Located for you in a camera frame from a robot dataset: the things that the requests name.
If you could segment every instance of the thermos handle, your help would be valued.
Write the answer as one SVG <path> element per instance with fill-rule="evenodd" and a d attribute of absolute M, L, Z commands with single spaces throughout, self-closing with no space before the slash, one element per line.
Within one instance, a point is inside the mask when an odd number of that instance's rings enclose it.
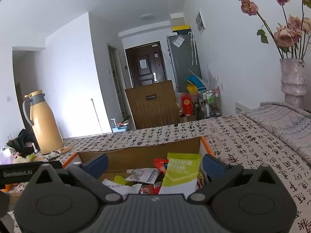
<path fill-rule="evenodd" d="M 29 116 L 28 116 L 27 113 L 26 113 L 25 105 L 26 105 L 26 103 L 28 103 L 28 102 L 31 102 L 31 99 L 27 99 L 27 100 L 25 100 L 25 101 L 23 102 L 23 112 L 24 112 L 24 116 L 25 116 L 27 122 L 30 124 L 30 126 L 34 126 L 34 123 L 29 119 Z"/>

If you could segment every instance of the patterned fabric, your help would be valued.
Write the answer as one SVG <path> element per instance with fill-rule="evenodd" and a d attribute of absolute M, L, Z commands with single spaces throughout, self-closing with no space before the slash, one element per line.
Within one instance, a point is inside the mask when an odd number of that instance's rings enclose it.
<path fill-rule="evenodd" d="M 256 169 L 262 163 L 272 166 L 297 205 L 297 217 L 291 233 L 310 233 L 311 229 L 311 166 L 288 145 L 265 128 L 241 115 L 213 118 L 177 127 L 168 125 L 144 130 L 66 140 L 72 151 L 58 158 L 62 163 L 74 152 L 107 151 L 130 146 L 169 143 L 205 136 L 219 159 L 237 162 Z M 25 183 L 14 191 L 21 192 Z M 20 233 L 16 224 L 15 233 Z"/>
<path fill-rule="evenodd" d="M 276 135 L 311 163 L 311 119 L 308 112 L 288 104 L 274 103 L 246 113 L 246 116 Z"/>

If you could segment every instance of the ribbed gray panel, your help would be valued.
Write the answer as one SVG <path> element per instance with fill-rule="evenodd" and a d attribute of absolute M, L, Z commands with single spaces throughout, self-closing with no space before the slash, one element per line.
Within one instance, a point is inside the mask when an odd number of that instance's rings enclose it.
<path fill-rule="evenodd" d="M 129 195 L 122 204 L 108 205 L 81 233 L 229 233 L 203 205 L 191 205 L 182 195 Z"/>

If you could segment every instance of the blue gripper pad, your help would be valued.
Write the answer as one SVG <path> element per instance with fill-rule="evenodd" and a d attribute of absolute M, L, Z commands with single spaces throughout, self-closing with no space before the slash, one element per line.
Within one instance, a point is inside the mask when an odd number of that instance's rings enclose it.
<path fill-rule="evenodd" d="M 223 175 L 229 166 L 210 154 L 205 154 L 202 161 L 203 170 L 211 180 Z"/>
<path fill-rule="evenodd" d="M 108 169 L 108 157 L 100 154 L 82 165 L 82 169 L 89 175 L 98 179 Z"/>

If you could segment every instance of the gray thermos neck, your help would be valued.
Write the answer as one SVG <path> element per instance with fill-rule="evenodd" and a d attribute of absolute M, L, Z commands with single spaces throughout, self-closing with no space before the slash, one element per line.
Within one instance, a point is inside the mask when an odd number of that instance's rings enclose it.
<path fill-rule="evenodd" d="M 30 96 L 30 106 L 45 102 L 44 96 L 45 94 L 37 94 L 34 96 Z"/>

